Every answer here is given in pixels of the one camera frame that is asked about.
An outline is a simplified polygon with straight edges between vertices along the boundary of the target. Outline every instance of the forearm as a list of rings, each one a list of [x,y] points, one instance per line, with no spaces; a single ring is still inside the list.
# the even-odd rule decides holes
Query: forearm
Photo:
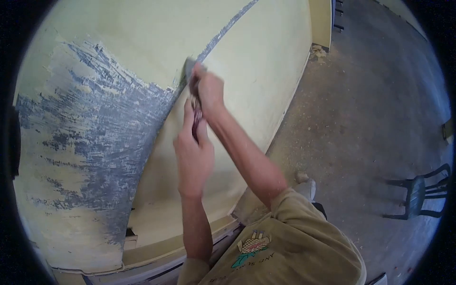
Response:
[[[208,123],[249,188],[270,208],[271,200],[287,188],[280,169],[255,145],[226,108],[220,108],[216,115],[208,118]]]
[[[201,198],[182,197],[182,224],[187,258],[209,262],[212,254],[212,234]]]

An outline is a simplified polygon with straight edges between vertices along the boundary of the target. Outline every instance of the floor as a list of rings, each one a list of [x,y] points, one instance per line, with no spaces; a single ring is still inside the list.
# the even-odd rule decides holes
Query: floor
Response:
[[[449,100],[430,44],[412,26],[374,1],[345,1],[342,9],[336,23],[345,30],[333,31],[325,57],[311,56],[268,155],[292,186],[296,170],[316,180],[315,200],[360,250],[368,280],[386,272],[388,284],[399,285],[439,219],[382,218],[404,213],[406,191],[379,178],[413,178],[451,164],[440,129],[451,116]],[[250,206],[240,217],[248,223],[265,211],[252,196],[240,201]],[[443,205],[435,199],[425,207]]]

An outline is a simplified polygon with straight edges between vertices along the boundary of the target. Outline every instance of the beige t-shirt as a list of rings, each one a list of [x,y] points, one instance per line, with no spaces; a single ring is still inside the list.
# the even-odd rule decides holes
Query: beige t-shirt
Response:
[[[187,259],[178,284],[364,285],[355,245],[306,198],[288,189],[246,226],[212,269]]]

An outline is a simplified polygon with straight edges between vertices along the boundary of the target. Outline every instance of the gray sneaker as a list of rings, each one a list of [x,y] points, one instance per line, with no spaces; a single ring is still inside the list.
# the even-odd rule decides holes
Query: gray sneaker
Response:
[[[310,179],[306,173],[301,171],[296,172],[295,179],[296,182],[298,182],[298,185],[295,187],[295,191],[306,197],[310,202],[314,203],[316,192],[315,180]]]

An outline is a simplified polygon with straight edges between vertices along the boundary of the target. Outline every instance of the dust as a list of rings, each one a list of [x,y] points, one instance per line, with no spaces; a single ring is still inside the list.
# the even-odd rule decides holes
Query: dust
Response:
[[[316,59],[318,62],[323,63],[323,57],[326,57],[326,51],[323,50],[322,46],[313,45],[310,59]]]

